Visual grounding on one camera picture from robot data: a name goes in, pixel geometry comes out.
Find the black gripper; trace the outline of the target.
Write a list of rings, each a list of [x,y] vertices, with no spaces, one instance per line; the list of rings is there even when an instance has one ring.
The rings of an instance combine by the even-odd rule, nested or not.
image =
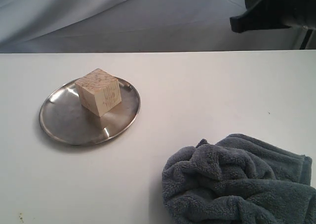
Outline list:
[[[288,28],[316,29],[316,0],[244,0],[246,11],[230,17],[235,33]]]

